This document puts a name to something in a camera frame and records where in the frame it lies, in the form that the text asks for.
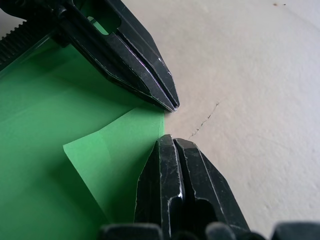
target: crack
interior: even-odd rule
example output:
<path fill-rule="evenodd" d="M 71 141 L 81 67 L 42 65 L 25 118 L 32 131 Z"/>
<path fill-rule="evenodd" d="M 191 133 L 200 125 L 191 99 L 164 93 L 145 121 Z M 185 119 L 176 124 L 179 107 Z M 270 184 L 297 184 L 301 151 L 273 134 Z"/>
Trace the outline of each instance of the crack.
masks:
<path fill-rule="evenodd" d="M 197 128 L 197 129 L 192 133 L 192 135 L 188 138 L 188 140 L 189 140 L 190 138 L 192 138 L 193 136 L 195 136 L 195 135 L 199 132 L 199 130 L 202 128 L 202 126 L 203 126 L 203 125 L 211 118 L 211 116 L 214 114 L 214 112 L 215 112 L 215 110 L 217 109 L 217 107 L 218 107 L 219 104 L 220 104 L 220 102 L 218 101 L 218 102 L 215 104 L 215 106 L 214 106 L 212 112 L 210 113 L 210 115 L 206 117 L 206 119 L 201 123 L 200 127 Z"/>

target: green paper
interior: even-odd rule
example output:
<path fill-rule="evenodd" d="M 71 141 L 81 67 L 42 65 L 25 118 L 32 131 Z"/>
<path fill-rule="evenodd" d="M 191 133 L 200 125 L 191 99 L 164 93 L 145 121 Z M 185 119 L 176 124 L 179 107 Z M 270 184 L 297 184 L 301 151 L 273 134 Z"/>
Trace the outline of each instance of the green paper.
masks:
<path fill-rule="evenodd" d="M 63 145 L 141 103 L 108 82 L 72 46 L 62 49 L 53 41 L 2 77 L 0 239 L 95 239 L 108 221 Z M 114 128 L 110 134 L 125 136 L 125 129 Z M 135 134 L 142 139 L 146 132 Z M 108 151 L 113 153 L 110 144 Z"/>
<path fill-rule="evenodd" d="M 163 134 L 163 111 L 138 107 L 63 146 L 110 223 L 133 221 L 138 178 Z"/>

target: white surface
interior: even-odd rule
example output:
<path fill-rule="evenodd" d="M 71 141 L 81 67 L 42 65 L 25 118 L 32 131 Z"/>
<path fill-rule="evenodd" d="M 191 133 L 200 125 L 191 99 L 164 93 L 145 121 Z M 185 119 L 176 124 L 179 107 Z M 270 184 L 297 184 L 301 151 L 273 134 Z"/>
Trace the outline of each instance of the white surface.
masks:
<path fill-rule="evenodd" d="M 181 106 L 166 132 L 221 171 L 251 229 L 320 220 L 320 2 L 124 3 L 175 79 Z"/>

